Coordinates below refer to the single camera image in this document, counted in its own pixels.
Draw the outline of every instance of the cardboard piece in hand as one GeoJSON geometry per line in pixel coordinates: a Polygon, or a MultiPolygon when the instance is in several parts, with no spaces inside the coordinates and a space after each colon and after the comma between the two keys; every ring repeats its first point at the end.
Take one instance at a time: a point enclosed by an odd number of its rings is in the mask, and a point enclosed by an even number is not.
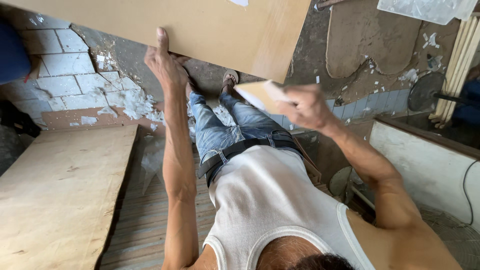
{"type": "Polygon", "coordinates": [[[283,92],[283,88],[277,86],[273,81],[263,81],[236,85],[237,91],[246,101],[260,110],[271,114],[281,114],[275,101],[291,102],[283,92]]]}

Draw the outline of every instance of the black belt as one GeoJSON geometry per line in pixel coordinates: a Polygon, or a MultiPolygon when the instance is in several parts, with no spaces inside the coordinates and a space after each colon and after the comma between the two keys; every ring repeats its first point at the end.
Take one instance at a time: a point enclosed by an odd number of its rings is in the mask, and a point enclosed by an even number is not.
{"type": "MultiPolygon", "coordinates": [[[[273,142],[275,144],[275,147],[290,147],[301,153],[297,145],[292,141],[273,140],[273,142]]],[[[230,160],[232,157],[243,153],[245,150],[255,145],[271,146],[268,139],[248,139],[234,143],[233,145],[225,148],[222,152],[225,158],[230,160]]],[[[210,177],[212,176],[215,169],[222,164],[223,160],[220,154],[216,154],[213,157],[207,159],[198,170],[198,178],[201,178],[204,174],[206,174],[207,187],[210,187],[210,183],[212,181],[210,177]]]]}

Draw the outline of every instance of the sandal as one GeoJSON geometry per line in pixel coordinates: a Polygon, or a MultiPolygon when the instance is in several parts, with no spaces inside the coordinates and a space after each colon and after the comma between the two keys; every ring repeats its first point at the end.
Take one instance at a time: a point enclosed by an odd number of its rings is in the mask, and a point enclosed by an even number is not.
{"type": "Polygon", "coordinates": [[[223,75],[223,84],[222,84],[222,88],[220,89],[220,95],[223,92],[223,88],[225,88],[226,86],[228,86],[230,88],[229,90],[233,93],[233,87],[236,84],[238,84],[238,82],[239,82],[238,73],[236,71],[234,71],[233,69],[227,70],[225,72],[225,74],[223,75]],[[235,82],[232,79],[226,80],[225,78],[227,77],[227,75],[232,75],[235,78],[235,82]]]}

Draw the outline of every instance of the white wall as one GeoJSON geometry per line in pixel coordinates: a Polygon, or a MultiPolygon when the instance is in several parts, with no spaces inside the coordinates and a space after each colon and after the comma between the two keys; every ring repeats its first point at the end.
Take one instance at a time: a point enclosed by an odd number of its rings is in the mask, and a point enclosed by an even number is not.
{"type": "MultiPolygon", "coordinates": [[[[400,171],[414,201],[470,222],[462,183],[473,158],[379,122],[373,125],[370,144],[400,171]]],[[[470,168],[466,181],[473,206],[473,227],[480,230],[480,162],[470,168]]]]}

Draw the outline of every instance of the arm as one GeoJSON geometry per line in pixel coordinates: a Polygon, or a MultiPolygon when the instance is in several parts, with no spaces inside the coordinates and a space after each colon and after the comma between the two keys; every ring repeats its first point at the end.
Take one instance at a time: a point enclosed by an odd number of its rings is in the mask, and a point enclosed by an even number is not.
{"type": "Polygon", "coordinates": [[[165,97],[166,143],[163,179],[168,195],[167,236],[162,268],[179,270],[198,258],[195,215],[196,177],[187,126],[184,56],[168,53],[168,35],[158,28],[158,48],[149,47],[145,63],[160,81],[165,97]]]}
{"type": "Polygon", "coordinates": [[[374,190],[380,227],[402,228],[421,220],[417,207],[403,187],[400,173],[330,112],[318,85],[286,87],[285,92],[294,104],[279,102],[281,113],[293,123],[332,138],[358,175],[374,190]]]}

